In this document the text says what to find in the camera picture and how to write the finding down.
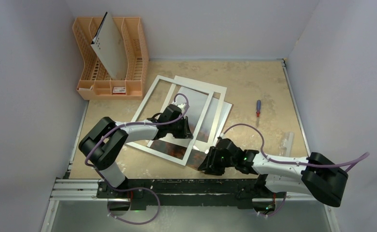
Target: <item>work surface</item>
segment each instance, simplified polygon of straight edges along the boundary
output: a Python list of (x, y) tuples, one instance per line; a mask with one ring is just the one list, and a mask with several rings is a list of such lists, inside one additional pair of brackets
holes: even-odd
[[(256, 101), (260, 99), (261, 118), (258, 129), (265, 138), (264, 151), (278, 155), (284, 133), (291, 131), (295, 134), (291, 156), (307, 156), (280, 61), (151, 61), (147, 72), (146, 91), (157, 75), (169, 78), (178, 75), (227, 87), (225, 101), (233, 106), (224, 129), (236, 123), (255, 126)], [(165, 82), (157, 85), (139, 120), (160, 111), (170, 85)], [(130, 121), (140, 103), (141, 101), (90, 101), (79, 140), (102, 117), (109, 116), (115, 121)], [(226, 136), (242, 149), (260, 150), (261, 138), (250, 128), (236, 127)], [(99, 178), (93, 169), (84, 165), (84, 160), (85, 156), (77, 149), (70, 178)], [(242, 174), (234, 168), (226, 169), (223, 176), (204, 175), (190, 167), (127, 146), (123, 147), (116, 162), (128, 178), (256, 178), (254, 175)]]

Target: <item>desk organizer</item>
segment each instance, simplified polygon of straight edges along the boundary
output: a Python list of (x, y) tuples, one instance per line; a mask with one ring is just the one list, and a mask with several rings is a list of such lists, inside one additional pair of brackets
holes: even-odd
[[(113, 17), (126, 49), (128, 68), (125, 80), (113, 80), (90, 46), (102, 20), (103, 17), (78, 17), (73, 24), (84, 62), (76, 90), (85, 100), (142, 100), (149, 55), (141, 19)], [(126, 87), (126, 93), (114, 94), (114, 87)]]

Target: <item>wooden table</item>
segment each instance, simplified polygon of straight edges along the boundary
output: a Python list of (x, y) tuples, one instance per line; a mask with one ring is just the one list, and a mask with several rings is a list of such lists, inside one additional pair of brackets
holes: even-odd
[[(295, 135), (291, 156), (307, 156), (303, 133), (280, 61), (151, 61), (146, 90), (157, 75), (169, 78), (178, 75), (227, 87), (225, 101), (233, 106), (224, 128), (235, 123), (255, 125), (255, 105), (260, 99), (259, 129), (266, 141), (264, 151), (271, 155), (279, 154), (283, 134), (292, 131)], [(164, 82), (157, 85), (140, 119), (160, 111), (170, 85)], [(104, 116), (115, 121), (130, 121), (140, 103), (90, 101), (79, 140)], [(226, 135), (242, 149), (260, 149), (261, 138), (250, 128), (236, 127)], [(84, 165), (84, 160), (85, 156), (77, 149), (70, 179), (99, 178), (94, 170)], [(245, 175), (234, 168), (226, 169), (223, 176), (204, 175), (190, 167), (127, 146), (123, 147), (116, 162), (128, 178), (256, 178), (255, 175)]]

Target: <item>blue screwdriver handle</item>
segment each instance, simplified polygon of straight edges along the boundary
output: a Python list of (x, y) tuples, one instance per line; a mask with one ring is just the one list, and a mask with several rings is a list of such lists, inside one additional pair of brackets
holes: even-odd
[(260, 116), (260, 109), (261, 109), (261, 101), (258, 100), (258, 101), (257, 101), (257, 117)]

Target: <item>wall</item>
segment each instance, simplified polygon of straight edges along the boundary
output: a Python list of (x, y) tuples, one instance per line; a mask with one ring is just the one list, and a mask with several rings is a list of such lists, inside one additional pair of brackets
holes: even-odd
[(311, 151), (371, 153), (336, 213), (344, 232), (377, 231), (377, 0), (321, 0), (287, 68)]
[(64, 0), (0, 0), (0, 231), (39, 231), (84, 109)]
[(319, 0), (67, 0), (74, 16), (140, 16), (150, 58), (290, 54)]

